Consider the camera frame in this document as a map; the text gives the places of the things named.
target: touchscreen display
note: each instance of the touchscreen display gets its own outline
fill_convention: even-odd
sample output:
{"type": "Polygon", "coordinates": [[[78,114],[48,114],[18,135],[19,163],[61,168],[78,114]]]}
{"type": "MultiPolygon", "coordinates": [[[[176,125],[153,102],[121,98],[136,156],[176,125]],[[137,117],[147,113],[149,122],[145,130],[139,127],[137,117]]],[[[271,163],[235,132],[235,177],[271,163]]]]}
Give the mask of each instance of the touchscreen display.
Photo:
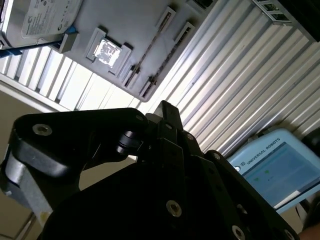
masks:
{"type": "Polygon", "coordinates": [[[283,142],[242,175],[275,209],[320,182],[320,169],[283,142]]]}

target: screw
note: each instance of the screw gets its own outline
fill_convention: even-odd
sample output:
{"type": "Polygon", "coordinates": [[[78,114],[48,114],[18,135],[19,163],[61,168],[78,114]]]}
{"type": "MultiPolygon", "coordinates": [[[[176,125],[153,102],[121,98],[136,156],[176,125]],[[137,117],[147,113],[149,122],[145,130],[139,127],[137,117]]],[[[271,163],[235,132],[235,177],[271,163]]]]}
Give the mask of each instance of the screw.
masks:
{"type": "Polygon", "coordinates": [[[36,124],[32,127],[32,130],[35,134],[40,136],[49,136],[52,134],[52,129],[45,124],[36,124]]]}
{"type": "Polygon", "coordinates": [[[188,133],[188,134],[186,135],[186,137],[187,137],[189,140],[193,140],[193,139],[194,139],[194,137],[193,137],[190,133],[188,133]]]}
{"type": "Polygon", "coordinates": [[[214,153],[213,156],[214,156],[214,158],[217,159],[217,160],[220,160],[220,159],[221,159],[221,158],[220,158],[220,155],[219,155],[218,153],[214,153]]]}
{"type": "Polygon", "coordinates": [[[166,124],[165,126],[170,130],[172,129],[172,126],[170,126],[169,124],[166,124]]]}
{"type": "Polygon", "coordinates": [[[234,234],[234,236],[236,237],[236,239],[238,240],[246,240],[246,236],[244,234],[244,232],[241,230],[240,227],[233,225],[232,226],[232,232],[234,234]]]}
{"type": "Polygon", "coordinates": [[[287,229],[285,229],[284,232],[290,240],[295,240],[295,237],[287,229]]]}
{"type": "Polygon", "coordinates": [[[140,121],[143,121],[143,120],[144,120],[144,118],[143,118],[142,116],[137,115],[137,116],[135,116],[135,117],[136,117],[136,119],[138,119],[138,120],[140,120],[140,121]]]}
{"type": "Polygon", "coordinates": [[[243,214],[248,214],[245,208],[241,204],[238,204],[236,208],[239,209],[243,214]]]}
{"type": "Polygon", "coordinates": [[[168,212],[176,217],[176,218],[179,218],[182,214],[182,210],[181,210],[181,207],[180,205],[174,201],[174,200],[169,200],[167,203],[166,203],[166,209],[168,210],[168,212]]]}

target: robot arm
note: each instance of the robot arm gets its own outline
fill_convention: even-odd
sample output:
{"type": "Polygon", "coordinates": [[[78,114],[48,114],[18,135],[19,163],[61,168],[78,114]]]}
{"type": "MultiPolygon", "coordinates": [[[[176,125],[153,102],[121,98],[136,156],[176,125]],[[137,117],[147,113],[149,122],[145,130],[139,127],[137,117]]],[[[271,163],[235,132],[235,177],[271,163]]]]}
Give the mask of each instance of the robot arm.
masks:
{"type": "Polygon", "coordinates": [[[40,239],[298,240],[217,151],[202,153],[179,110],[26,115],[14,123],[0,187],[44,226],[40,239]],[[137,162],[80,191],[80,173],[137,162]]]}

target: hard drive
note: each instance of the hard drive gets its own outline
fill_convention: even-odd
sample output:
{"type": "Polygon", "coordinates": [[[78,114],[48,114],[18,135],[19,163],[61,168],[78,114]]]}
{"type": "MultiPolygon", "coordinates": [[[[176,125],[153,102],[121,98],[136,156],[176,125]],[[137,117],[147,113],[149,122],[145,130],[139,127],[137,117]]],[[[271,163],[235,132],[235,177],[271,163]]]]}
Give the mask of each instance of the hard drive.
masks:
{"type": "Polygon", "coordinates": [[[0,49],[60,41],[82,0],[0,0],[0,49]]]}

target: aluminum wall panel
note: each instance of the aluminum wall panel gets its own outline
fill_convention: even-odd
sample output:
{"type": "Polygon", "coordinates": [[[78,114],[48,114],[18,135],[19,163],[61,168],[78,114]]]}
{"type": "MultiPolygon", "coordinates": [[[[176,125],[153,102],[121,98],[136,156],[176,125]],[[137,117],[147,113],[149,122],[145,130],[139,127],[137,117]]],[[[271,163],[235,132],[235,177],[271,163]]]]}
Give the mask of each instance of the aluminum wall panel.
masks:
{"type": "Polygon", "coordinates": [[[167,100],[203,151],[227,156],[274,125],[299,138],[320,127],[320,44],[273,25],[250,0],[216,2],[149,102],[48,48],[32,60],[27,51],[1,59],[0,79],[56,111],[131,107],[145,114],[167,100]]]}

